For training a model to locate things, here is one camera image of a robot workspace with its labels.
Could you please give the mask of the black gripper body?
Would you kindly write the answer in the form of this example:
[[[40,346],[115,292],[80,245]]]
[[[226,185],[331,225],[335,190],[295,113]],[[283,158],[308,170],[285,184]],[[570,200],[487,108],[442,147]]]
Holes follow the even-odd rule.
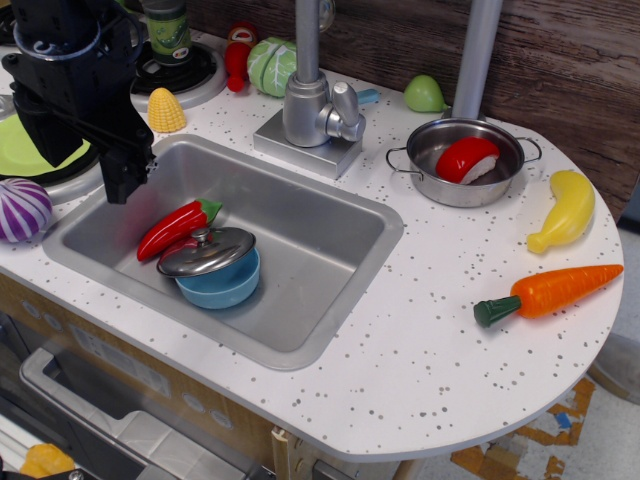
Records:
[[[147,167],[153,134],[130,99],[136,57],[91,50],[72,58],[19,53],[2,59],[20,120],[51,165],[88,141],[104,155],[124,152],[129,168]]]

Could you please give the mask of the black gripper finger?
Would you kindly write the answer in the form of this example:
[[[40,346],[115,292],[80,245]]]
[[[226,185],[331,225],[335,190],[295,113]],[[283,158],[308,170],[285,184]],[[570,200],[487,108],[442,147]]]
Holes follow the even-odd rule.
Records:
[[[100,154],[100,166],[107,201],[125,204],[128,197],[148,180],[155,156],[148,146],[129,149],[116,145]]]

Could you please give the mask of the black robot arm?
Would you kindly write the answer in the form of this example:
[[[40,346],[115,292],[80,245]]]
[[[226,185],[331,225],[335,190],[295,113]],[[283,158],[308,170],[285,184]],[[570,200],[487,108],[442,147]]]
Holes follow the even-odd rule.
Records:
[[[147,181],[153,133],[131,100],[143,31],[116,1],[14,1],[19,49],[2,60],[36,149],[57,166],[83,142],[99,152],[109,202]]]

